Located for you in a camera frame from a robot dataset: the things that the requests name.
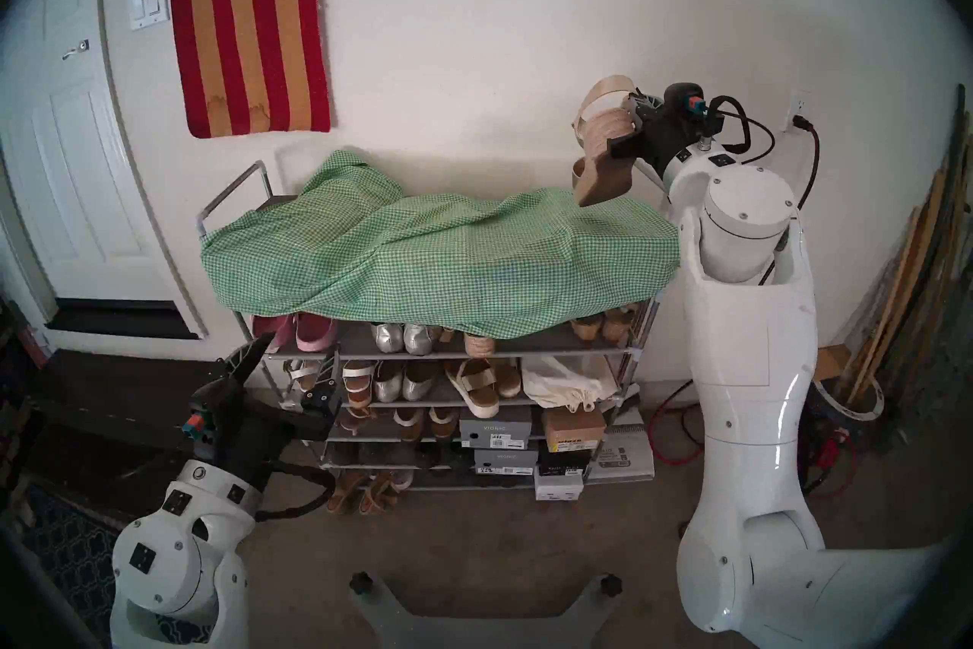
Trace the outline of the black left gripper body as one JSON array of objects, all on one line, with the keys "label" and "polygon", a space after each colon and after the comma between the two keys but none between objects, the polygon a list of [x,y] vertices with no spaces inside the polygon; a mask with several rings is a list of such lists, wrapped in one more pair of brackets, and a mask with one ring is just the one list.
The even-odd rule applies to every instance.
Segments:
[{"label": "black left gripper body", "polygon": [[195,458],[254,489],[266,489],[273,474],[298,476],[322,489],[335,488],[331,473],[318,468],[299,470],[281,460],[291,442],[326,440],[335,418],[271,406],[227,379],[200,387],[189,406],[191,418],[183,431],[193,439]]}]

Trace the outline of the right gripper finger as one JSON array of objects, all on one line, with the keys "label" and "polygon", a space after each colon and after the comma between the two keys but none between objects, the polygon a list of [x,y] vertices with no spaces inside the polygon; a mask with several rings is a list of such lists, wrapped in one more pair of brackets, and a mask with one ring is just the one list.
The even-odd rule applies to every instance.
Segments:
[{"label": "right gripper finger", "polygon": [[658,152],[655,125],[640,125],[628,134],[608,138],[607,151],[612,159],[654,162]]},{"label": "right gripper finger", "polygon": [[628,93],[628,112],[633,124],[650,124],[669,114],[664,97],[642,92]]}]

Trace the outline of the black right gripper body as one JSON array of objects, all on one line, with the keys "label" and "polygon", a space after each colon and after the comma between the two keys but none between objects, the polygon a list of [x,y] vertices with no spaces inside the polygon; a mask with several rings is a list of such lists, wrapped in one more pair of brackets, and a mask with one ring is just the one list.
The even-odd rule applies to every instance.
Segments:
[{"label": "black right gripper body", "polygon": [[644,156],[660,177],[669,163],[700,138],[721,132],[721,115],[709,115],[704,90],[694,83],[667,87],[662,105],[644,121],[647,152]]}]

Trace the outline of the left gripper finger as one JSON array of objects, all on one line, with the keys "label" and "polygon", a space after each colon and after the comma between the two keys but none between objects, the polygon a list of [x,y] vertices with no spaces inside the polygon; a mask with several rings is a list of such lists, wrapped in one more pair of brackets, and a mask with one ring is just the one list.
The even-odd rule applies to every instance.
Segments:
[{"label": "left gripper finger", "polygon": [[334,419],[339,408],[335,347],[304,358],[300,367],[300,407],[303,413]]},{"label": "left gripper finger", "polygon": [[247,340],[227,357],[217,359],[214,363],[214,378],[227,379],[238,388],[245,387],[253,371],[262,365],[264,355],[274,338],[275,332],[264,333]]}]

